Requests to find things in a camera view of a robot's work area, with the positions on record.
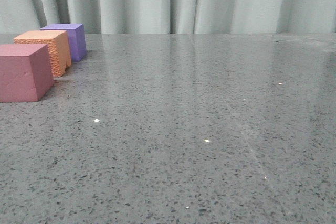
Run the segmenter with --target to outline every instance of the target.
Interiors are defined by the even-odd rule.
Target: granite countertop
[[[86,40],[0,103],[0,223],[336,223],[336,34]]]

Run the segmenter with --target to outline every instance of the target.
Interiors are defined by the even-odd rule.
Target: fabric backdrop
[[[87,33],[333,33],[336,0],[0,0],[0,33],[84,23]]]

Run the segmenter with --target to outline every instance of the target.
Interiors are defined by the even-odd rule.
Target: curtain fold
[[[334,33],[336,0],[0,0],[0,33],[84,23],[87,33]]]

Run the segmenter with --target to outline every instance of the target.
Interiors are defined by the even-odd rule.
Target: speckled gray countertop
[[[0,103],[0,223],[336,223],[336,34],[87,48]]]

